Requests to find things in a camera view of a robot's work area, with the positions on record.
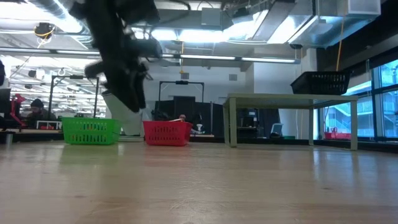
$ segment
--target black frame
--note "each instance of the black frame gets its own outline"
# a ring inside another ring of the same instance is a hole
[[[76,75],[70,75],[70,76],[68,76],[68,75],[67,76],[53,75],[53,76],[51,76],[49,114],[48,114],[48,117],[47,117],[48,120],[50,120],[50,115],[51,115],[52,97],[53,97],[54,87],[56,87],[58,85],[58,83],[59,83],[59,82],[54,83],[55,79],[56,78],[62,78],[62,79],[64,79],[64,78],[72,78],[73,79],[74,77],[77,77],[77,76]],[[94,115],[93,115],[93,118],[95,118],[96,113],[97,113],[98,89],[100,87],[100,78],[96,77],[96,81],[97,81],[97,84],[95,86],[95,101],[94,101]]]
[[[176,85],[188,85],[188,84],[201,84],[201,102],[202,103],[204,103],[205,102],[205,83],[203,83],[203,82],[185,82],[184,81],[184,83],[186,83],[186,84],[179,84],[181,81],[174,81],[174,82],[172,82],[172,81],[160,81],[159,82],[159,98],[158,98],[158,104],[157,104],[157,108],[156,108],[156,110],[159,110],[159,108],[160,108],[160,96],[161,96],[161,89],[162,89],[162,84],[163,83],[174,83],[174,84],[176,84]]]

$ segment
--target red basket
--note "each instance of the red basket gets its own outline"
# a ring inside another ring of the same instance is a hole
[[[337,128],[332,128],[331,133],[325,133],[325,139],[344,139],[350,140],[350,133],[337,133]]]
[[[187,122],[144,121],[145,142],[151,146],[185,146],[191,128]]]

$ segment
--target table leg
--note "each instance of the table leg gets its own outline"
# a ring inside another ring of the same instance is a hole
[[[13,137],[14,135],[13,134],[7,134],[6,135],[6,146],[8,147],[8,146],[11,146],[11,144],[12,144],[12,137]]]
[[[318,115],[320,117],[318,139],[325,140],[325,110],[323,108],[320,108],[318,110]]]
[[[308,143],[310,146],[313,146],[313,108],[310,108],[308,111],[310,117],[308,119],[309,125],[308,125]]]
[[[229,108],[224,105],[224,141],[229,144]]]
[[[358,111],[357,101],[351,101],[351,150],[358,150]]]
[[[236,127],[236,98],[229,99],[229,124],[231,125],[231,147],[236,147],[238,144],[237,140],[237,127]]]

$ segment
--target plastic basket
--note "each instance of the plastic basket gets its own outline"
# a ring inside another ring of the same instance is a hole
[[[151,146],[185,146],[191,128],[187,122],[144,121],[145,142]]]
[[[114,119],[62,118],[62,128],[66,143],[109,145],[119,140],[121,124]]]
[[[290,86],[294,94],[342,95],[350,76],[350,72],[304,72]]]

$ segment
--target green basket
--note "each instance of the green basket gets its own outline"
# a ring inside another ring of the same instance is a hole
[[[68,144],[110,145],[119,140],[121,124],[115,119],[62,118]]]

